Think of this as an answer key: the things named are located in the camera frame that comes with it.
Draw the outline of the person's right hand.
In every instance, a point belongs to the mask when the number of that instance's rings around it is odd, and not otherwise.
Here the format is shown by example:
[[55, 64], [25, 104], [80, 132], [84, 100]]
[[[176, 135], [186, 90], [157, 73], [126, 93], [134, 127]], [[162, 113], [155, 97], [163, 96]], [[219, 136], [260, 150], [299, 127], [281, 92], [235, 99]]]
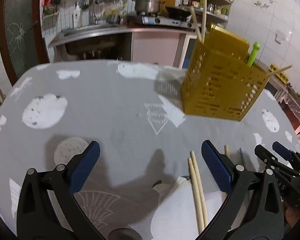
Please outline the person's right hand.
[[300, 208], [290, 206], [286, 201], [283, 202], [285, 219], [290, 228], [293, 228], [300, 219]]

